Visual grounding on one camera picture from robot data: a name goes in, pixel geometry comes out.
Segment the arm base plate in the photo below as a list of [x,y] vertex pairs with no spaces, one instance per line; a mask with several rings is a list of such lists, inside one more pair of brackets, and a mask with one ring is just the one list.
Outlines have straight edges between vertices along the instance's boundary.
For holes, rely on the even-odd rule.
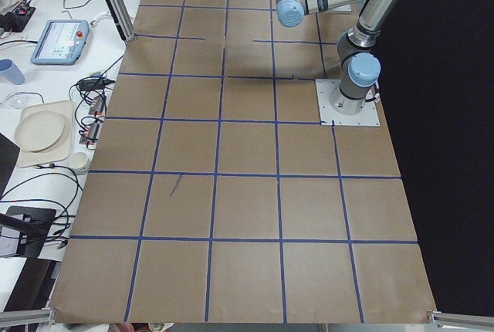
[[379,127],[377,105],[371,88],[361,100],[347,99],[337,79],[316,79],[320,123],[327,126]]
[[350,14],[352,12],[352,7],[350,4],[342,5],[331,9],[332,13],[335,14]]

